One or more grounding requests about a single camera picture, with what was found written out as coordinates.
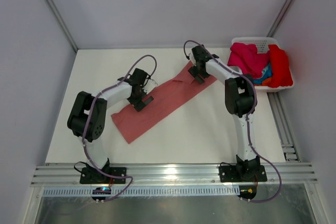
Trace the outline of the salmon pink t shirt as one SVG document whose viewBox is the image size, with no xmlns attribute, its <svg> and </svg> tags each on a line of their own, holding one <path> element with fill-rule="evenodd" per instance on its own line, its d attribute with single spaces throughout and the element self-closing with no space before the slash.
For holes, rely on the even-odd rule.
<svg viewBox="0 0 336 224">
<path fill-rule="evenodd" d="M 188 71 L 191 67 L 192 63 L 187 63 L 174 78 L 156 87 L 150 93 L 153 101 L 140 112 L 129 104 L 111 115 L 113 123 L 128 144 L 216 81 L 215 77 L 209 76 L 204 83 L 198 83 Z"/>
</svg>

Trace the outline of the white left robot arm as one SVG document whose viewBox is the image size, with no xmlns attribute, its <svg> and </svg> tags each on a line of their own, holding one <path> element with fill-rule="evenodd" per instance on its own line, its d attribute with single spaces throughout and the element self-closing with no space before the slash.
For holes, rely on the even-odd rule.
<svg viewBox="0 0 336 224">
<path fill-rule="evenodd" d="M 67 127 L 80 138 L 87 162 L 81 170 L 81 184 L 106 184 L 110 179 L 125 183 L 126 169 L 110 167 L 101 135 L 104 131 L 107 110 L 127 100 L 137 112 L 154 100 L 146 96 L 157 87 L 151 76 L 136 68 L 132 74 L 121 77 L 112 86 L 98 93 L 81 91 L 71 109 Z"/>
</svg>

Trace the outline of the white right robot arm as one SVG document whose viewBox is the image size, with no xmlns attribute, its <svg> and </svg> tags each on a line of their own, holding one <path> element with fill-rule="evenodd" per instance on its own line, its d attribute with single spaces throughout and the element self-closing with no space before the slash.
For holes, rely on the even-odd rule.
<svg viewBox="0 0 336 224">
<path fill-rule="evenodd" d="M 224 85 L 225 107 L 233 116 L 238 140 L 235 174 L 240 181 L 251 181 L 260 168 L 254 149 L 252 123 L 257 102 L 251 78 L 225 65 L 202 45 L 192 48 L 187 59 L 192 63 L 188 71 L 198 83 L 213 76 Z"/>
</svg>

